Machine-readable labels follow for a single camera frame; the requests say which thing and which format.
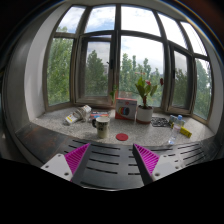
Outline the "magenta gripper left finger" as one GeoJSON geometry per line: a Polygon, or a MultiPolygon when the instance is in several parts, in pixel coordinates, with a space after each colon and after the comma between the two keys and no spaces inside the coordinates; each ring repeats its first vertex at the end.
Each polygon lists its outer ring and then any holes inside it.
{"type": "Polygon", "coordinates": [[[91,153],[90,143],[63,155],[56,154],[42,169],[73,183],[80,183],[91,153]]]}

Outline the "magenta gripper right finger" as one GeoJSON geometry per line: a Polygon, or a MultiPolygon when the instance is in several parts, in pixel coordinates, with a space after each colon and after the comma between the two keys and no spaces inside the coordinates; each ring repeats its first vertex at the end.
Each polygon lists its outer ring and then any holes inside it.
{"type": "Polygon", "coordinates": [[[133,155],[145,185],[184,168],[181,159],[177,156],[171,158],[167,154],[158,155],[137,144],[133,145],[133,155]]]}

